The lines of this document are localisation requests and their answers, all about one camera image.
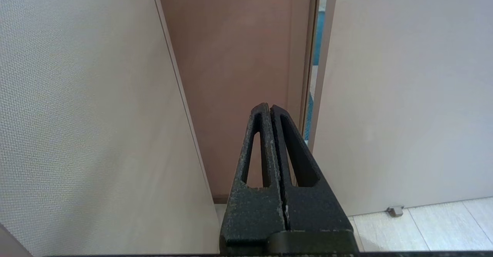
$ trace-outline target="textured wall panel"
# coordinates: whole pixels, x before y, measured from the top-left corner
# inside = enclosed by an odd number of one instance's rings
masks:
[[[34,256],[215,252],[154,0],[0,2],[0,223]]]

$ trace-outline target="white door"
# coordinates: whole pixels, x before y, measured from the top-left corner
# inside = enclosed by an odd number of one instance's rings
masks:
[[[313,154],[348,215],[493,196],[492,10],[336,0]]]
[[[0,2],[0,223],[36,257],[217,252],[159,4]]]

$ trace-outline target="tiled floor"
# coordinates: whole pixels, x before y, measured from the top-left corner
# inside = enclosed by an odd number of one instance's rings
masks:
[[[226,205],[216,205],[222,222]],[[493,197],[349,217],[361,251],[493,250]]]

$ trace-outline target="textured black plastic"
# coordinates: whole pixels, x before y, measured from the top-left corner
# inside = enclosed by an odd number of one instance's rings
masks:
[[[289,113],[274,105],[271,108],[271,118],[280,166],[281,197],[285,205],[287,230],[352,233],[351,223]],[[298,186],[291,183],[287,151]]]
[[[280,198],[280,173],[274,145],[269,106],[252,109],[246,128],[238,167],[220,232],[222,254],[258,254],[267,238],[285,230]],[[246,184],[254,135],[260,132],[264,187]]]
[[[267,240],[269,253],[306,254],[315,252],[358,253],[352,232],[285,231],[272,234]]]

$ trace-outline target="wooden door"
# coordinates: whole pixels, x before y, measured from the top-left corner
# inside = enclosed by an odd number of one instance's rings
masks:
[[[493,0],[328,1],[313,155],[346,214],[493,196]]]
[[[161,2],[211,191],[226,199],[250,110],[268,102],[302,119],[310,0]],[[257,141],[251,186],[262,185]]]
[[[35,257],[217,252],[155,0],[0,1],[0,224]]]

